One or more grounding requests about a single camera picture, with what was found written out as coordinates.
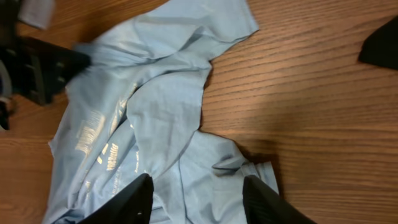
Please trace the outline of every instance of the brown wooden tabletop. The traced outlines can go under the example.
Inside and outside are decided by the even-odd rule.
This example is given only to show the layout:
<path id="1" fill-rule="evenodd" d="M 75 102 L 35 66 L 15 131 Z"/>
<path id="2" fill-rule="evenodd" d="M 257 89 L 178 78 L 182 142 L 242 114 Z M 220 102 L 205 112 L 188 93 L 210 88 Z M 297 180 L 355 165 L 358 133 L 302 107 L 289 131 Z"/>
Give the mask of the brown wooden tabletop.
<path id="1" fill-rule="evenodd" d="M 160 0 L 57 0 L 46 31 L 71 47 Z M 365 38 L 398 15 L 396 0 L 248 0 L 260 30 L 213 61 L 203 131 L 271 160 L 284 197 L 317 223 L 398 223 L 398 71 L 357 62 Z M 1 223 L 40 223 L 50 188 L 47 145 L 65 95 L 39 107 L 17 96 L 0 133 Z"/>

